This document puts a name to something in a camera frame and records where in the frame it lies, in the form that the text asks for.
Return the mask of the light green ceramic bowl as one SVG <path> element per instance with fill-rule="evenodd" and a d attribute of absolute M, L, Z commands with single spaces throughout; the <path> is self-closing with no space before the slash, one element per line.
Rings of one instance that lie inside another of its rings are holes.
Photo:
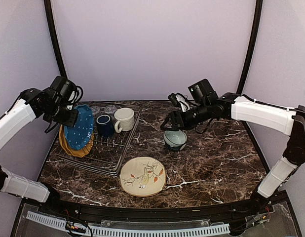
<path fill-rule="evenodd" d="M 170 147 L 179 147 L 187 142 L 186 134 L 181 131 L 164 131 L 163 139 Z"/>

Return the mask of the blue plate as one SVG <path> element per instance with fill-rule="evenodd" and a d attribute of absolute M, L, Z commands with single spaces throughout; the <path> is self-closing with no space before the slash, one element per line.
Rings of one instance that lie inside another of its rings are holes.
<path fill-rule="evenodd" d="M 91 108 L 84 104 L 75 107 L 78 117 L 74 127 L 64 127 L 64 135 L 70 148 L 80 150 L 84 148 L 93 134 L 94 117 Z"/>

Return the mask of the clear ribbed drinking glass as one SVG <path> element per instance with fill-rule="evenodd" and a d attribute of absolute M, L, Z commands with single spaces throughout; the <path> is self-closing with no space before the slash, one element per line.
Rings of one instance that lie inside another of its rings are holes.
<path fill-rule="evenodd" d="M 92 106 L 91 111 L 93 115 L 96 115 L 100 112 L 100 108 L 98 106 Z"/>

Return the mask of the yellow dotted top plate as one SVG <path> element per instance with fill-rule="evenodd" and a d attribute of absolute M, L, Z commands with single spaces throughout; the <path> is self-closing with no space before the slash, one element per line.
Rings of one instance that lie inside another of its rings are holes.
<path fill-rule="evenodd" d="M 60 142 L 60 145 L 62 147 L 62 149 L 65 151 L 65 153 L 68 154 L 68 150 L 67 150 L 67 141 L 66 141 L 66 138 L 64 136 L 64 128 L 63 128 L 63 125 L 60 126 L 60 129 L 59 129 L 59 142 Z"/>

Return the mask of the dark blue mug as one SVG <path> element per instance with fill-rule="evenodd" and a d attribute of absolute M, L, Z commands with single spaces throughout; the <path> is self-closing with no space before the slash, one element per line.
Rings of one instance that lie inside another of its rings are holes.
<path fill-rule="evenodd" d="M 104 138 L 112 137 L 115 132 L 112 119 L 109 115 L 101 115 L 97 117 L 96 127 L 99 136 Z"/>

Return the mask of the cream ribbed mug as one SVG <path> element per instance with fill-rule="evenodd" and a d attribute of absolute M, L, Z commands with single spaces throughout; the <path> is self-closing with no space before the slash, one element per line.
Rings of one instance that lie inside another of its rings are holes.
<path fill-rule="evenodd" d="M 122 131 L 132 130 L 135 119 L 134 111 L 131 108 L 121 108 L 114 113 L 114 118 L 116 122 L 114 124 L 114 129 L 116 133 L 121 133 Z"/>

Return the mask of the metal wire dish rack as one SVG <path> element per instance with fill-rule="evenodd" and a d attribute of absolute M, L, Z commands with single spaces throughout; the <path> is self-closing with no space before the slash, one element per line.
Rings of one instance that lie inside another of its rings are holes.
<path fill-rule="evenodd" d="M 66 154 L 59 143 L 59 139 L 56 138 L 54 141 L 55 148 L 51 150 L 50 157 L 56 157 L 58 160 L 76 168 L 116 177 L 137 129 L 139 117 L 141 115 L 141 106 L 138 102 L 134 101 L 86 101 L 81 103 L 87 104 L 89 107 L 98 106 L 100 108 L 100 112 L 94 115 L 94 118 L 104 114 L 104 108 L 107 105 L 115 105 L 117 109 L 124 107 L 131 108 L 135 113 L 135 124 L 132 130 L 115 133 L 111 138 L 99 136 L 97 129 L 94 128 L 93 147 L 91 152 L 82 158 Z"/>

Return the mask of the yellow bottom plate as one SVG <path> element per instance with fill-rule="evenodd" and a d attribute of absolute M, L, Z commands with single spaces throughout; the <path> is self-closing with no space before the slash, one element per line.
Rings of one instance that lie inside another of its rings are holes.
<path fill-rule="evenodd" d="M 151 157 L 137 157 L 125 163 L 119 178 L 126 193 L 136 197 L 150 197 L 163 190 L 167 174 L 160 161 Z"/>

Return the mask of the dark bowl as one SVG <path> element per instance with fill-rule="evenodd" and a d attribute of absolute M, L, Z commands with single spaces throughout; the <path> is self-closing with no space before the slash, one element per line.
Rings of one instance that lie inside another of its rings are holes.
<path fill-rule="evenodd" d="M 165 148 L 172 152 L 179 152 L 183 150 L 186 146 L 186 143 L 178 145 L 178 146 L 170 146 L 169 144 L 165 143 Z"/>

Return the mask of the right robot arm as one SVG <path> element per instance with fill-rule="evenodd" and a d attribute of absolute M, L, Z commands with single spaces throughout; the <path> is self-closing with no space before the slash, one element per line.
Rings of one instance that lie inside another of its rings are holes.
<path fill-rule="evenodd" d="M 262 125 L 289 136 L 283 155 L 255 188 L 246 204 L 249 213 L 259 213 L 278 187 L 305 163 L 305 107 L 278 106 L 231 92 L 219 97 L 207 79 L 188 89 L 194 102 L 180 93 L 169 95 L 169 100 L 177 109 L 168 114 L 161 130 L 191 130 L 204 121 L 233 119 Z"/>

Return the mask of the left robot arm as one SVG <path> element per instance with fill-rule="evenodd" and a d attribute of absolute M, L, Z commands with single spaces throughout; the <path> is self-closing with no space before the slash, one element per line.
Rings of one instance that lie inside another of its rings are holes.
<path fill-rule="evenodd" d="M 78 111 L 74 105 L 81 100 L 83 89 L 65 77 L 57 76 L 51 86 L 22 91 L 12 106 L 0 117 L 0 151 L 26 125 L 39 117 L 48 122 L 45 133 L 61 124 L 74 127 Z M 0 192 L 40 203 L 53 215 L 61 215 L 64 204 L 49 185 L 14 174 L 0 165 Z"/>

